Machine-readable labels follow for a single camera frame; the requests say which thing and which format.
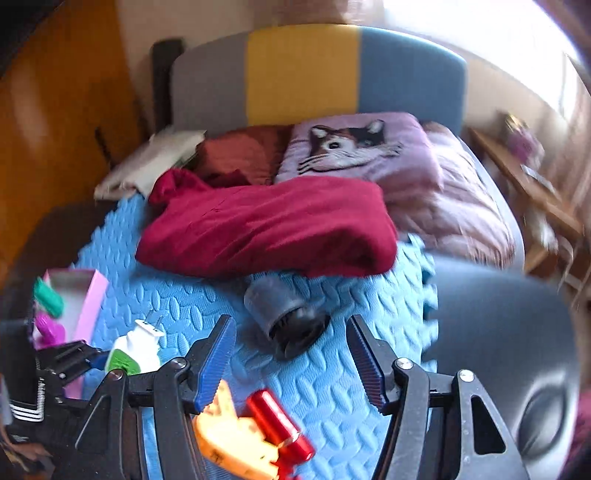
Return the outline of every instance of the cat face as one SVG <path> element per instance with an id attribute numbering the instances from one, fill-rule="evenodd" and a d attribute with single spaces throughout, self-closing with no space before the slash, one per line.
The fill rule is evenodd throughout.
<path id="1" fill-rule="evenodd" d="M 310 129 L 310 156 L 344 152 L 353 154 L 358 148 L 375 147 L 384 143 L 384 122 L 374 120 L 362 128 L 333 130 L 324 125 Z"/>

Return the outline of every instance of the wooden cabinet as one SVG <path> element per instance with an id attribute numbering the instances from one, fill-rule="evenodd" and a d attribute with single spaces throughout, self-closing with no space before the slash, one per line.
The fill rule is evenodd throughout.
<path id="1" fill-rule="evenodd" d="M 142 141 L 115 0 L 68 0 L 0 79 L 0 284 L 53 207 L 92 199 L 115 160 Z"/>

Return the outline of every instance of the blue headboard panel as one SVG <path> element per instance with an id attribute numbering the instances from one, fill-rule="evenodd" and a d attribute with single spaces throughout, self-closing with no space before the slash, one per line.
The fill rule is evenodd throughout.
<path id="1" fill-rule="evenodd" d="M 359 112 L 409 112 L 459 135 L 466 61 L 450 50 L 406 35 L 362 27 Z"/>

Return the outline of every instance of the pink box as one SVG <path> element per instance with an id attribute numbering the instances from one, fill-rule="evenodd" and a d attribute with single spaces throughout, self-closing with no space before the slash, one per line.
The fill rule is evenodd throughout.
<path id="1" fill-rule="evenodd" d="M 45 272 L 43 280 L 64 300 L 64 313 L 57 321 L 66 328 L 66 342 L 84 340 L 90 345 L 109 280 L 98 270 L 75 268 L 52 268 Z M 35 330 L 35 344 L 39 336 Z M 80 377 L 67 385 L 66 397 L 80 398 L 82 384 Z"/>

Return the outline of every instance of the red cylinder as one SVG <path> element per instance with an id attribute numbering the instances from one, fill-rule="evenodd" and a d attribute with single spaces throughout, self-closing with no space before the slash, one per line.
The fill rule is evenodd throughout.
<path id="1" fill-rule="evenodd" d="M 314 456 L 314 447 L 271 390 L 257 390 L 246 399 L 246 405 L 267 440 L 279 447 L 280 461 L 299 465 Z"/>

